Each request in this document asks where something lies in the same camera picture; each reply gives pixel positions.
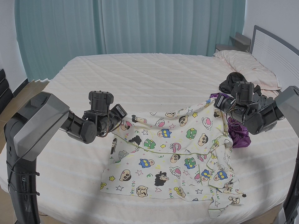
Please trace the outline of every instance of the wall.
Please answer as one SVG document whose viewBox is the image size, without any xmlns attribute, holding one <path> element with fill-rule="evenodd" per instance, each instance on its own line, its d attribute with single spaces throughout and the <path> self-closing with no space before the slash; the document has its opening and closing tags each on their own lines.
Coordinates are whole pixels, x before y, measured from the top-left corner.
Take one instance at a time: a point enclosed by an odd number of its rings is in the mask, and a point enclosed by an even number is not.
<svg viewBox="0 0 299 224">
<path fill-rule="evenodd" d="M 243 35 L 258 25 L 299 49 L 298 11 L 299 0 L 246 0 Z"/>
<path fill-rule="evenodd" d="M 15 0 L 0 0 L 0 68 L 14 92 L 27 79 L 17 42 Z"/>
</svg>

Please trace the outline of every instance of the teal curtain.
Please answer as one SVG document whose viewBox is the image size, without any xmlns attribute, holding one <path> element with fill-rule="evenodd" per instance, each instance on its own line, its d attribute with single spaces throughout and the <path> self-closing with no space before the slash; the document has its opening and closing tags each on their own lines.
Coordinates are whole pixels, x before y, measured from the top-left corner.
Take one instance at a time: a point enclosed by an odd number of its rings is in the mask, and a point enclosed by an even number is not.
<svg viewBox="0 0 299 224">
<path fill-rule="evenodd" d="M 52 79 L 76 56 L 171 53 L 212 56 L 242 33 L 245 0 L 15 0 L 29 80 Z"/>
</svg>

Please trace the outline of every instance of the purple satin garment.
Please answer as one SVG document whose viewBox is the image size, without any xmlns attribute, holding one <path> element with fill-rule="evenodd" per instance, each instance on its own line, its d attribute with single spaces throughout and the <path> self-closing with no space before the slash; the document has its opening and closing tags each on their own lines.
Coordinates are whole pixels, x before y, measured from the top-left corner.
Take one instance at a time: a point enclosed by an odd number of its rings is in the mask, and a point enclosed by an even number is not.
<svg viewBox="0 0 299 224">
<path fill-rule="evenodd" d="M 210 98 L 216 98 L 219 94 L 229 97 L 224 93 L 215 93 L 211 94 Z M 233 140 L 233 147 L 247 147 L 251 143 L 247 128 L 231 117 L 228 118 L 228 133 Z"/>
</svg>

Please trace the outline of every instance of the bed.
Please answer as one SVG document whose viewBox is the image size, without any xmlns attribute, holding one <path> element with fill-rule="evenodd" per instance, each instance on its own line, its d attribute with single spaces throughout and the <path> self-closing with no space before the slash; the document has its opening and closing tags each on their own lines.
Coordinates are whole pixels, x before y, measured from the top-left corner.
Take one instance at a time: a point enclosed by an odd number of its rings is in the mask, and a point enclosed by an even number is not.
<svg viewBox="0 0 299 224">
<path fill-rule="evenodd" d="M 282 89 L 289 85 L 286 77 L 290 74 L 294 76 L 290 84 L 299 86 L 298 66 L 295 66 L 299 52 L 292 51 L 284 41 L 255 27 L 251 53 L 276 74 L 277 84 Z M 44 91 L 56 95 L 78 116 L 90 109 L 88 93 L 91 90 L 111 92 L 114 104 L 120 103 L 128 113 L 168 112 L 206 100 L 211 93 L 219 91 L 219 84 L 233 71 L 236 70 L 225 59 L 217 56 L 82 56 L 68 62 Z M 262 93 L 272 97 L 278 94 L 270 90 L 262 90 Z M 101 175 L 108 164 L 112 138 L 109 134 L 85 145 L 58 130 L 37 159 L 39 210 L 67 224 L 238 224 L 284 201 L 298 149 L 298 137 L 286 119 L 271 131 L 251 135 L 249 147 L 235 148 L 231 154 L 240 186 L 247 194 L 246 204 L 230 205 L 218 218 L 210 219 L 209 201 L 144 200 L 100 192 Z M 6 147 L 0 155 L 0 185 L 8 192 L 5 161 Z"/>
</svg>

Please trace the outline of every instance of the floor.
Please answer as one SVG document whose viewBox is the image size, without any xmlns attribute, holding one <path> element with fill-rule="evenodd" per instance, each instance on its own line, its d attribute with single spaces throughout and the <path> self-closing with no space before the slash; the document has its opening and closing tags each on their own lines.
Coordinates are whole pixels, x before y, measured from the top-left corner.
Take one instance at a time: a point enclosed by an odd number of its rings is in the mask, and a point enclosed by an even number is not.
<svg viewBox="0 0 299 224">
<path fill-rule="evenodd" d="M 37 81 L 31 82 L 26 85 L 21 92 L 13 98 L 10 103 L 7 105 L 5 110 L 0 114 L 0 152 L 4 148 L 6 143 L 3 127 L 5 123 L 33 96 L 37 95 L 41 92 L 48 81 Z M 248 220 L 242 224 L 271 224 L 279 211 L 279 207 L 276 206 L 271 210 L 267 211 L 263 215 Z M 49 216 L 42 216 L 41 219 L 45 224 L 63 224 Z M 8 193 L 4 192 L 0 188 L 0 223 L 1 224 L 13 224 L 16 221 L 16 217 L 14 215 L 13 205 Z"/>
</svg>

